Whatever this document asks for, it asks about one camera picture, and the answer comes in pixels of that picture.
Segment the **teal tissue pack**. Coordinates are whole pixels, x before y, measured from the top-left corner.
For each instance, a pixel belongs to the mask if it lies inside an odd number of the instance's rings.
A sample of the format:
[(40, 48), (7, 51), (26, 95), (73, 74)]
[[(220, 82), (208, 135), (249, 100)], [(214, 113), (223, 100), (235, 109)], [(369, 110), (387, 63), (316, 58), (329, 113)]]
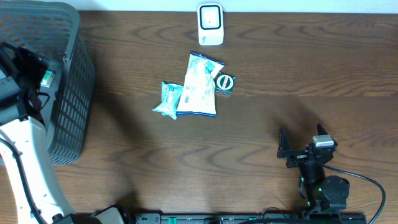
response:
[(55, 79), (55, 72), (47, 70), (40, 82), (40, 86), (50, 88), (54, 79)]

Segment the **dark green round-logo box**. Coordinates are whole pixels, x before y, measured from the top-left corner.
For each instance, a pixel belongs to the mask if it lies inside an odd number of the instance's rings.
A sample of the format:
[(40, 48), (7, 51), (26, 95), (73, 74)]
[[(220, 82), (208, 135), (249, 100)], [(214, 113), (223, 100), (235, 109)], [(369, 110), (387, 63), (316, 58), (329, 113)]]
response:
[(236, 77), (227, 73), (219, 72), (214, 79), (215, 91), (226, 96), (233, 94), (233, 89), (236, 84)]

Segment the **white blue-edged snack bag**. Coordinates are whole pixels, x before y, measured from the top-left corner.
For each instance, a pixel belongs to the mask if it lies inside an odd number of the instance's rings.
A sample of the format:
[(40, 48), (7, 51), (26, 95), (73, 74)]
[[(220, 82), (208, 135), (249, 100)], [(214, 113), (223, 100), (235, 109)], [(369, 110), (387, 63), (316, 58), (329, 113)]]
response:
[(177, 114), (216, 117), (214, 78), (225, 63), (198, 52), (190, 52)]

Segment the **teal wet wipes pack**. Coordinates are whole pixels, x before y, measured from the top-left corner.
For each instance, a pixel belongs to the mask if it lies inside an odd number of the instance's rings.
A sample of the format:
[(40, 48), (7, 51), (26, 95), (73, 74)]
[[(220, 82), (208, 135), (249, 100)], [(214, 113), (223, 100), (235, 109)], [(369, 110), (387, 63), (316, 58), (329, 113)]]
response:
[(183, 86), (162, 82), (161, 103), (153, 111), (161, 113), (163, 116), (170, 116), (177, 119), (177, 106), (182, 95)]

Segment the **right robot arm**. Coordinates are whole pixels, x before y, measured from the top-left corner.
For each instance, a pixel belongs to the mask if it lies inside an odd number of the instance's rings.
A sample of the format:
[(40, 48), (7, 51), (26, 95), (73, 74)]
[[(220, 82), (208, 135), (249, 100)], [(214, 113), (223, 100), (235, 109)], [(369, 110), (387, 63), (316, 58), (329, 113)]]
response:
[(285, 159), (288, 168), (299, 168), (299, 192), (313, 212), (339, 212), (347, 208), (350, 184), (337, 175), (325, 175), (324, 165), (333, 159), (338, 143), (322, 125), (317, 125), (317, 131), (305, 149), (295, 151), (285, 131), (280, 130), (277, 158)]

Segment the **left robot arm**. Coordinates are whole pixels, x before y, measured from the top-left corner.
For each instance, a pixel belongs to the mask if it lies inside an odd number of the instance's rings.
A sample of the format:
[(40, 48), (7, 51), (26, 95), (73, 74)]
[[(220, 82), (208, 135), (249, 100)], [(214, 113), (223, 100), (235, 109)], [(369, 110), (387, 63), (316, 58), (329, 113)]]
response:
[(98, 213), (76, 213), (66, 199), (46, 145), (41, 114), (45, 57), (1, 43), (1, 157), (17, 206), (19, 223), (127, 223), (123, 210), (110, 206)]

